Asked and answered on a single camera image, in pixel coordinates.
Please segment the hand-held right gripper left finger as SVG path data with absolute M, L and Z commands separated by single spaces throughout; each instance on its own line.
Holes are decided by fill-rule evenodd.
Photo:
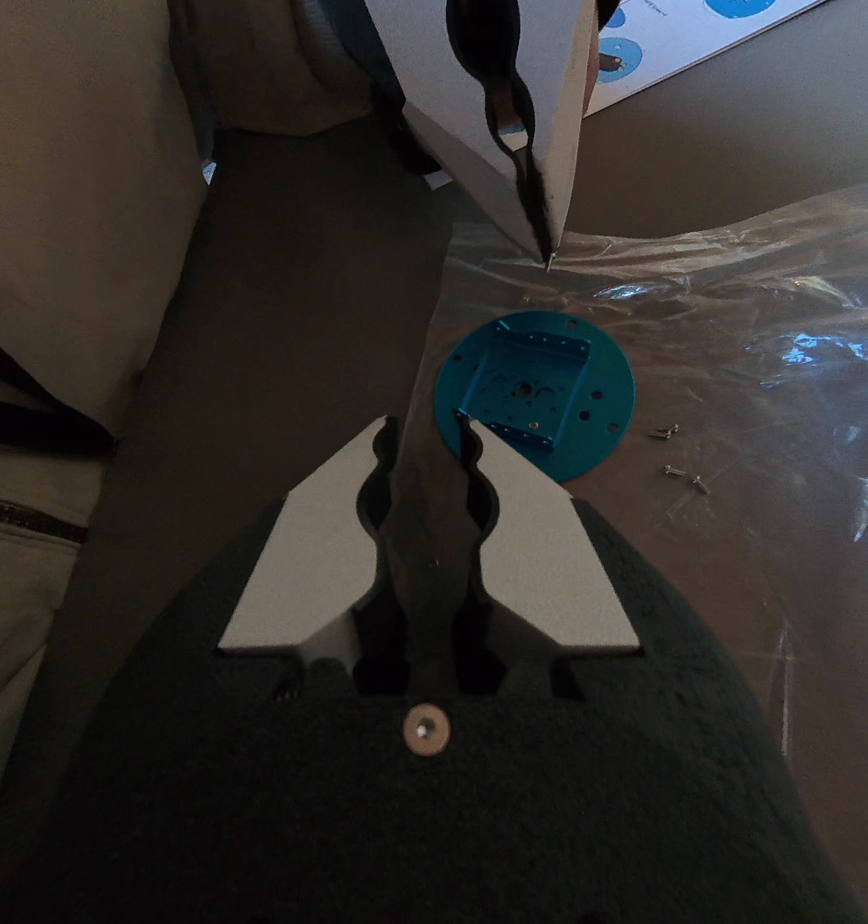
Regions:
M 284 498 L 219 641 L 232 656 L 358 661 L 358 613 L 389 582 L 381 527 L 398 421 L 371 422 Z

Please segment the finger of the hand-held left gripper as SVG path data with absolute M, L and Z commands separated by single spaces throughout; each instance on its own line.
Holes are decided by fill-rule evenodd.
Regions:
M 537 253 L 561 241 L 581 122 L 597 76 L 597 2 L 520 1 L 512 100 L 527 142 L 517 155 L 520 198 Z
M 518 167 L 488 124 L 493 112 L 480 77 L 451 40 L 455 2 L 367 1 L 405 96 L 412 133 L 509 239 L 533 258 L 542 252 L 520 200 Z

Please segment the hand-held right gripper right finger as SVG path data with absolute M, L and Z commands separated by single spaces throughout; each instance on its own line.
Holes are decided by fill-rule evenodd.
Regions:
M 636 630 L 571 495 L 483 422 L 462 420 L 470 586 L 499 661 L 633 655 Z

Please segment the small screws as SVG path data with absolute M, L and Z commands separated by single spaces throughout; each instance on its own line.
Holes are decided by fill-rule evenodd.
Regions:
M 628 285 L 616 298 L 577 298 L 505 286 L 499 294 L 449 295 L 443 290 L 432 317 L 426 362 L 442 360 L 449 347 L 486 321 L 527 310 L 551 311 L 588 321 L 625 352 L 636 381 L 636 405 L 629 433 L 611 456 L 564 486 L 591 503 L 672 583 L 688 589 L 715 575 L 714 494 L 716 449 L 705 411 L 714 399 L 683 385 L 684 374 L 704 372 L 700 348 L 688 336 L 713 330 L 675 304 L 640 305 Z

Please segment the grey desk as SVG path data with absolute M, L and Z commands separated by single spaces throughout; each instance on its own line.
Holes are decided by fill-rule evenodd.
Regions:
M 426 549 L 409 413 L 453 226 L 543 275 L 565 241 L 537 260 L 446 172 L 407 172 L 371 103 L 307 137 L 218 130 L 197 158 L 14 740 L 26 856 L 0 922 L 868 922 L 868 770 L 792 768 L 732 652 L 565 481 L 640 651 L 486 650 L 433 403 L 463 518 L 455 555 Z M 369 653 L 220 653 L 286 495 L 384 416 Z

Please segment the white instruction booklet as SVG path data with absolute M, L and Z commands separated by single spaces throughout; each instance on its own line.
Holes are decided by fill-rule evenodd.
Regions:
M 511 72 L 519 37 L 518 2 L 455 2 L 451 40 L 463 65 L 480 77 L 493 107 L 488 124 L 512 154 L 527 134 L 512 100 Z M 627 2 L 614 28 L 597 2 L 599 89 L 587 113 L 629 97 L 739 42 L 772 28 L 816 2 Z

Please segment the clear plastic bag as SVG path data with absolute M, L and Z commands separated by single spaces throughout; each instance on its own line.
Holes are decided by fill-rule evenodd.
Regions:
M 673 585 L 740 664 L 792 768 L 868 770 L 868 184 L 674 237 L 571 235 L 560 263 L 543 275 L 491 227 L 459 222 L 440 296 L 613 299 L 634 285 L 627 299 L 713 326 L 688 336 L 705 371 L 683 385 L 716 404 L 717 563 Z M 426 347 L 411 471 L 426 549 L 455 555 L 460 470 L 432 420 L 446 357 L 429 365 Z

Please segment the person's beige jacket torso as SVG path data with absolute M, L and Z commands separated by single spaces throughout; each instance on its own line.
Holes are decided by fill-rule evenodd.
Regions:
M 0 791 L 204 194 L 168 2 L 0 2 Z

